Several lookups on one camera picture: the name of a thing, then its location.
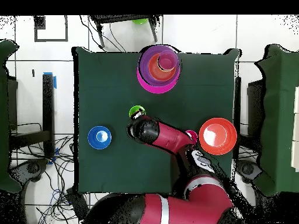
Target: wire bundle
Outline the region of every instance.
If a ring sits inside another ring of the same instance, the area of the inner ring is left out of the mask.
[[[41,129],[41,125],[39,123],[30,123],[30,124],[38,124]],[[62,153],[61,150],[63,147],[66,145],[69,145],[69,148],[74,154],[74,142],[73,142],[74,136],[65,136],[64,138],[56,139],[55,141],[55,146],[57,146],[59,143],[62,142],[60,148],[58,151],[56,151],[55,155],[51,158],[48,159],[47,157],[44,156],[44,150],[38,143],[38,146],[33,146],[29,145],[28,150],[29,152],[25,152],[23,149],[18,149],[17,151],[13,151],[14,153],[21,153],[24,155],[31,155],[36,158],[46,158],[49,160],[49,162],[52,162],[56,172],[57,172],[57,189],[54,188],[51,177],[50,175],[45,171],[45,174],[49,178],[50,181],[50,187],[53,191],[52,197],[49,203],[49,207],[42,212],[38,208],[36,208],[40,213],[41,217],[39,219],[38,224],[54,224],[56,221],[64,221],[66,224],[68,223],[68,220],[71,219],[76,219],[76,215],[74,213],[74,209],[71,205],[71,202],[67,201],[66,198],[66,193],[64,192],[65,190],[65,181],[63,179],[63,172],[68,171],[68,172],[73,172],[74,170],[67,169],[67,166],[69,163],[74,163],[74,156],[73,155],[68,155],[65,153]],[[38,149],[40,152],[34,153],[32,149]],[[29,160],[25,158],[17,158],[18,160]],[[61,159],[63,162],[61,165],[57,163],[57,159]]]

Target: chair leg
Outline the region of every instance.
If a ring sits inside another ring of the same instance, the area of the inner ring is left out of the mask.
[[[104,45],[104,40],[103,40],[103,36],[102,36],[102,29],[103,29],[103,27],[102,27],[102,25],[100,23],[99,24],[96,23],[96,29],[97,29],[98,34],[99,34],[100,45],[102,46],[102,48],[104,48],[105,45]]]
[[[153,35],[155,43],[156,43],[158,41],[157,35],[156,35],[156,30],[155,30],[157,21],[155,20],[155,17],[150,17],[150,18],[148,18],[148,22],[150,23],[149,25],[151,26],[152,35]]]

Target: purple bowl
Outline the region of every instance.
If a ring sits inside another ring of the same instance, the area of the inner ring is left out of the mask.
[[[161,82],[160,80],[156,80],[151,76],[151,73],[148,69],[148,63],[150,62],[150,59],[152,56],[154,56],[157,53],[161,53],[163,51],[172,51],[169,47],[165,45],[153,45],[150,48],[148,48],[144,53],[141,54],[138,62],[138,69],[139,69],[139,74],[141,78],[149,85],[154,86],[154,87],[164,87],[173,82],[173,79],[177,77],[180,71],[180,63],[179,60],[177,61],[176,64],[176,72],[173,75],[172,78],[169,80],[166,80],[164,82]]]
[[[178,63],[178,56],[173,51],[163,51],[158,58],[158,65],[164,71],[171,71]]]

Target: red bowl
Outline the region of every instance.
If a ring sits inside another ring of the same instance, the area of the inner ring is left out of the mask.
[[[199,142],[204,151],[212,155],[223,155],[233,149],[237,132],[231,122],[224,118],[211,118],[199,131]]]

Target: green tablecloth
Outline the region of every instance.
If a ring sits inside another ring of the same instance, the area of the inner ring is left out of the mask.
[[[299,53],[270,45],[263,60],[266,93],[263,99],[265,120],[260,141],[263,173],[254,183],[267,196],[282,191],[299,192],[299,173],[291,167],[294,128],[295,87],[299,86]]]
[[[232,121],[236,49],[227,55],[179,54],[179,81],[164,94],[152,94],[140,86],[136,76],[140,53],[94,53],[77,47],[77,54],[80,192],[171,191],[170,155],[127,136],[128,112],[134,105],[183,130],[199,132],[213,117]],[[96,125],[108,127],[112,133],[111,144],[104,150],[88,144],[88,132]],[[231,158],[231,152],[217,156],[229,177]]]

